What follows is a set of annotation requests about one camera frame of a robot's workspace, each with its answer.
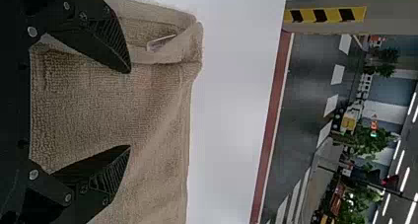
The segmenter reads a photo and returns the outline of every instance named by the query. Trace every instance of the towel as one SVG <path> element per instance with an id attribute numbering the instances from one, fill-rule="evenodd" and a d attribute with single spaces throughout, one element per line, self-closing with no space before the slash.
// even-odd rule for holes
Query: towel
<path id="1" fill-rule="evenodd" d="M 51 36 L 31 48 L 31 159 L 52 173 L 131 145 L 119 191 L 90 223 L 185 223 L 190 94 L 202 66 L 202 26 L 185 13 L 105 0 L 131 55 L 120 74 Z M 150 40 L 176 35 L 155 52 Z"/>

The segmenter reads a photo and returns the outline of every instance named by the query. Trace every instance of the red edge strip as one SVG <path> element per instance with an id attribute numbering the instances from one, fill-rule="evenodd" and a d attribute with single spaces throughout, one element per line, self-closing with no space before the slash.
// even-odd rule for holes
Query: red edge strip
<path id="1" fill-rule="evenodd" d="M 267 120 L 265 122 L 264 139 L 261 147 L 260 164 L 258 166 L 258 174 L 255 182 L 254 198 L 252 200 L 252 209 L 249 218 L 249 224 L 257 224 L 260 211 L 262 211 L 264 185 L 267 182 L 268 163 L 270 154 L 273 152 L 273 139 L 280 97 L 282 94 L 282 87 L 285 70 L 286 59 L 289 52 L 289 43 L 291 40 L 291 33 L 281 31 L 279 49 L 277 51 L 276 67 L 273 76 L 273 85 L 271 87 L 270 103 L 268 105 Z"/>

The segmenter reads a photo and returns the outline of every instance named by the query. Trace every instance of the yellow and black striped barrier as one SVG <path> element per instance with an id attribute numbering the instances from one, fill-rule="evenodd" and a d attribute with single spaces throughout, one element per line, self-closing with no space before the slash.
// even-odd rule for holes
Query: yellow and black striped barrier
<path id="1" fill-rule="evenodd" d="M 338 7 L 285 10 L 284 22 L 290 23 L 363 23 L 367 7 Z"/>

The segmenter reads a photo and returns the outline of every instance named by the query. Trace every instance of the screw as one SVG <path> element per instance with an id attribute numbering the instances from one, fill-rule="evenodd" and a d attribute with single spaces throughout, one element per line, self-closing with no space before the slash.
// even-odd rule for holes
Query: screw
<path id="1" fill-rule="evenodd" d="M 80 193 L 81 193 L 81 194 L 85 194 L 85 193 L 87 192 L 87 189 L 88 189 L 87 185 L 82 185 L 82 186 L 81 186 Z"/>
<path id="2" fill-rule="evenodd" d="M 68 2 L 64 2 L 64 9 L 70 10 L 70 4 Z"/>
<path id="3" fill-rule="evenodd" d="M 86 14 L 86 13 L 84 13 L 84 12 L 80 12 L 80 14 L 79 14 L 79 18 L 80 18 L 82 21 L 86 22 L 86 21 L 87 21 L 87 14 Z"/>
<path id="4" fill-rule="evenodd" d="M 37 36 L 37 29 L 34 27 L 28 27 L 28 34 L 31 37 L 36 37 Z"/>
<path id="5" fill-rule="evenodd" d="M 31 171 L 29 172 L 29 179 L 30 179 L 31 181 L 36 180 L 38 176 L 39 176 L 39 171 L 38 171 L 38 170 L 31 170 Z"/>
<path id="6" fill-rule="evenodd" d="M 110 13 L 110 8 L 108 6 L 104 6 L 104 13 L 105 14 Z"/>
<path id="7" fill-rule="evenodd" d="M 71 195 L 71 193 L 68 193 L 67 195 L 65 195 L 65 202 L 70 202 L 71 198 L 73 198 L 73 196 Z"/>
<path id="8" fill-rule="evenodd" d="M 107 197 L 104 198 L 104 201 L 102 202 L 103 206 L 107 206 L 108 205 L 108 199 Z"/>

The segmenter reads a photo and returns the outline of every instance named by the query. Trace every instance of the towel tag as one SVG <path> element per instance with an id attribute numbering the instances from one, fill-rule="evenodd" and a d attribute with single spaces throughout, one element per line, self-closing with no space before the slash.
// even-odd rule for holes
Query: towel tag
<path id="1" fill-rule="evenodd" d="M 170 35 L 170 36 L 161 37 L 158 39 L 153 39 L 151 41 L 148 41 L 147 51 L 152 51 L 152 52 L 157 51 L 159 48 L 163 47 L 167 42 L 172 40 L 174 37 L 176 37 L 176 35 Z"/>

